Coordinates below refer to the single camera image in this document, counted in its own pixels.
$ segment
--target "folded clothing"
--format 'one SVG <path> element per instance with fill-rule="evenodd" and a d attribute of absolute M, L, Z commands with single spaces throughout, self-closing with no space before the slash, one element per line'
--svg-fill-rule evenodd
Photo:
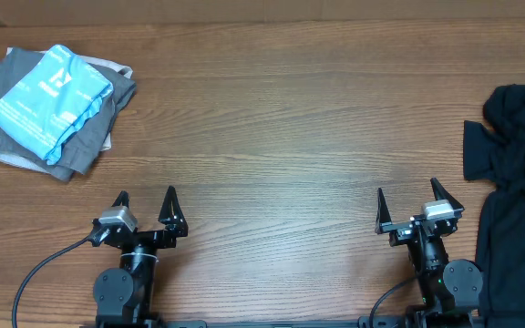
<path fill-rule="evenodd" d="M 13 49 L 12 47 L 8 47 L 5 54 L 9 55 L 9 53 L 11 53 L 12 49 Z M 46 50 L 45 51 L 38 51 L 38 52 L 42 53 L 42 54 L 45 54 Z M 84 61 L 86 61 L 87 63 L 89 63 L 89 64 L 95 64 L 95 65 L 99 65 L 99 66 L 102 66 L 102 67 L 110 68 L 110 69 L 114 70 L 115 72 L 121 74 L 123 77 L 131 78 L 133 76 L 133 68 L 131 68 L 131 67 L 128 67 L 128 66 L 125 66 L 125 65 L 121 65 L 119 63 L 115 63 L 113 61 L 106 60 L 106 59 L 95 58 L 95 57 L 91 57 L 91 56 L 83 56 L 83 55 L 78 55 L 78 56 L 80 58 L 82 58 Z M 109 132 L 107 134 L 107 137 L 105 138 L 105 142 L 103 143 L 102 149 L 100 151 L 109 150 L 111 147 L 112 147 L 112 144 L 110 142 L 110 132 Z M 22 167 L 21 164 L 17 163 L 17 162 L 16 163 L 12 163 L 11 165 L 19 165 L 20 167 Z"/>
<path fill-rule="evenodd" d="M 34 68 L 42 54 L 14 48 L 0 61 L 0 98 L 22 77 Z M 74 170 L 86 174 L 98 153 L 103 140 L 112 129 L 112 124 L 121 109 L 129 102 L 136 90 L 134 81 L 107 67 L 92 65 L 113 85 L 114 91 L 106 97 L 98 114 L 88 120 L 63 148 L 56 165 L 47 165 L 33 152 L 23 148 L 0 129 L 0 161 L 17 167 L 45 171 L 57 179 L 68 181 Z"/>
<path fill-rule="evenodd" d="M 48 165 L 62 145 L 100 111 L 113 86 L 65 46 L 52 46 L 0 99 L 0 128 Z"/>

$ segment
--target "clothing pile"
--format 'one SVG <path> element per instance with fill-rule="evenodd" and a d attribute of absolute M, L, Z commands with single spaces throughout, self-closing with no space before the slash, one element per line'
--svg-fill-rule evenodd
<path fill-rule="evenodd" d="M 498 87 L 483 108 L 494 128 L 465 122 L 465 179 L 490 179 L 476 262 L 484 273 L 479 314 L 488 328 L 525 327 L 525 86 Z"/>
<path fill-rule="evenodd" d="M 67 47 L 7 49 L 0 61 L 0 161 L 69 181 L 87 174 L 135 93 L 130 67 Z"/>

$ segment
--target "wooden table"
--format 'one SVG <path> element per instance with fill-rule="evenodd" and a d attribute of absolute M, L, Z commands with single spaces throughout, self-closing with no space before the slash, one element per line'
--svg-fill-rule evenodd
<path fill-rule="evenodd" d="M 121 190 L 155 229 L 169 185 L 190 223 L 160 252 L 154 309 L 169 320 L 356 319 L 410 276 L 374 234 L 376 189 L 394 220 L 438 177 L 466 207 L 445 239 L 473 259 L 492 185 L 462 178 L 463 120 L 494 87 L 525 83 L 525 19 L 0 29 L 7 46 L 61 43 L 134 68 L 138 94 L 113 149 L 65 184 L 0 163 L 0 327 L 42 259 L 81 239 Z M 28 284 L 22 327 L 94 320 L 92 285 L 119 252 L 83 246 Z M 416 303 L 416 286 L 381 313 Z"/>

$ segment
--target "black t-shirt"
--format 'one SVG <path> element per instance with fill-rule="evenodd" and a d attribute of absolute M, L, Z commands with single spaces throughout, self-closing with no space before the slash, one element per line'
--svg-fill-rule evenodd
<path fill-rule="evenodd" d="M 466 121 L 463 138 L 465 179 L 496 184 L 479 219 L 479 313 L 491 328 L 525 327 L 525 86 L 496 88 L 483 114 L 494 131 Z"/>

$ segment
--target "wall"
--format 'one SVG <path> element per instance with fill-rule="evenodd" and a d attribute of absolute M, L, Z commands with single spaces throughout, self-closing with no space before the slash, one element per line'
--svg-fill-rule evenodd
<path fill-rule="evenodd" d="M 0 26 L 525 17 L 525 0 L 0 0 Z"/>

